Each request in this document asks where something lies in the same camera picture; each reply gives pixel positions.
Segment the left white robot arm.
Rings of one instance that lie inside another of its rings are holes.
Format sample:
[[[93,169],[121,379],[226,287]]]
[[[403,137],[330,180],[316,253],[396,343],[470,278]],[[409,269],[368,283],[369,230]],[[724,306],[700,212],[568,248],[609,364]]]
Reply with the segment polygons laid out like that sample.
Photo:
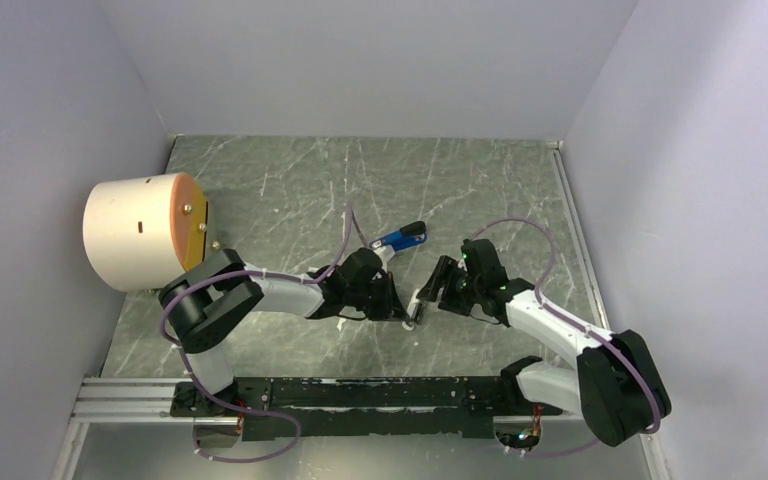
[[[233,249],[223,249],[159,290],[160,329],[172,332],[187,370],[200,384],[196,400],[221,416],[237,400],[225,351],[230,333],[251,313],[291,314],[307,320],[406,321],[395,280],[383,260],[359,248],[344,260],[302,276],[263,271]]]

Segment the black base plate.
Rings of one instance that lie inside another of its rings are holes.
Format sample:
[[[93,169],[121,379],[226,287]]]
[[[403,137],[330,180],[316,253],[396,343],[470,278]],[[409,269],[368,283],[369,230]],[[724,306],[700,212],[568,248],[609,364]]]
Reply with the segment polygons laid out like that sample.
[[[244,441],[279,437],[459,434],[492,439],[506,419],[530,425],[533,415],[561,409],[524,399],[499,376],[361,379],[238,377],[234,403],[216,404],[191,382],[175,386],[173,418],[228,419]]]

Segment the cream cylindrical drum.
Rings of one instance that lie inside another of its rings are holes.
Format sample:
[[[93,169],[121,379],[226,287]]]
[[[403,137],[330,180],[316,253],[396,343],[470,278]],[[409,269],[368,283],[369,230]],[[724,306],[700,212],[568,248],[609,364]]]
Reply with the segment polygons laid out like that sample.
[[[159,289],[220,246],[210,200],[187,173],[97,184],[82,235],[94,271],[122,292]]]

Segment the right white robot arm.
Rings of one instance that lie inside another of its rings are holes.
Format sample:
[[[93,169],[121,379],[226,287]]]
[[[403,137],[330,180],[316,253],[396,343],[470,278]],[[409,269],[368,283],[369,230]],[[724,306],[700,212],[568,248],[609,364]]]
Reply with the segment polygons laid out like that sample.
[[[641,335],[596,327],[542,297],[534,284],[509,277],[488,239],[465,240],[460,259],[438,259],[429,280],[412,295],[410,321],[417,322],[428,304],[464,317],[479,308],[567,362],[556,367],[530,356],[509,365],[499,398],[510,413],[525,413],[533,405],[556,407],[581,416],[601,443],[615,447],[653,431],[671,412]]]

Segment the beige stapler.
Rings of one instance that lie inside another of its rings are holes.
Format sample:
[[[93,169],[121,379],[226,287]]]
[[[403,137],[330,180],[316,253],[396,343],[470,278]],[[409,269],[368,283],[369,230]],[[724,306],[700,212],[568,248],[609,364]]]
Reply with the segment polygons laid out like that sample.
[[[404,329],[411,331],[419,323],[422,318],[426,303],[419,299],[412,299],[406,307],[406,319],[402,322]]]

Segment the blue stapler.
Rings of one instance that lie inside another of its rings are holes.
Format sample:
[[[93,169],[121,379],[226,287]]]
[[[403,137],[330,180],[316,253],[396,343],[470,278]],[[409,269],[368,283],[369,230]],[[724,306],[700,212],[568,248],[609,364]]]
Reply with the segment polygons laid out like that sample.
[[[427,227],[424,221],[415,221],[387,235],[373,240],[369,244],[372,250],[391,247],[394,252],[400,252],[416,247],[427,240]]]

